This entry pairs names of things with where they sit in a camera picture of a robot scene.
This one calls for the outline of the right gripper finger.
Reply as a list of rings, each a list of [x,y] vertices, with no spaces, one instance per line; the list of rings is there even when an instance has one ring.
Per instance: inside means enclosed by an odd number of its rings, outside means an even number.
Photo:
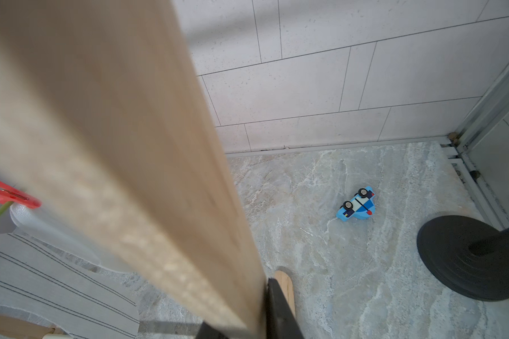
[[[269,278],[266,294],[267,338],[304,339],[278,281]]]

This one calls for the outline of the green clip hanger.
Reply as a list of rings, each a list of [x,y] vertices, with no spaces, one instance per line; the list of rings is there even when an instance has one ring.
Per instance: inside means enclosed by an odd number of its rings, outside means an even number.
[[[42,202],[25,192],[22,192],[12,186],[0,181],[0,217],[12,206],[14,203],[25,206],[29,209],[36,209],[42,206]]]

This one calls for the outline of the wooden clothes rack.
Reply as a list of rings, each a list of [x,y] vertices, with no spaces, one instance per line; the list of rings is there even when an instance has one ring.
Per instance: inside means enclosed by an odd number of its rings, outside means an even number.
[[[0,1],[0,171],[200,338],[267,338],[269,278],[170,1]]]

